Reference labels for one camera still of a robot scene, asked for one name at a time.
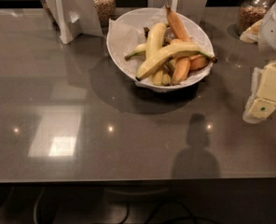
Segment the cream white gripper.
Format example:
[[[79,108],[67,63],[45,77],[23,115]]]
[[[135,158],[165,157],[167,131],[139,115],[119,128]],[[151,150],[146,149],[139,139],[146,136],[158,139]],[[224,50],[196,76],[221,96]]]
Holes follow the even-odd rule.
[[[268,63],[261,72],[255,98],[246,103],[242,119],[257,124],[268,119],[276,110],[276,61]]]

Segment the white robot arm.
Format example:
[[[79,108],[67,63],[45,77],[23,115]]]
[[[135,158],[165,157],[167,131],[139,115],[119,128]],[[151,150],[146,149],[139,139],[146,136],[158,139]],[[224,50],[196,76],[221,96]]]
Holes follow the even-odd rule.
[[[264,18],[257,21],[240,36],[247,43],[257,43],[258,50],[268,63],[252,74],[251,96],[243,113],[243,120],[257,124],[276,110],[276,2]]]

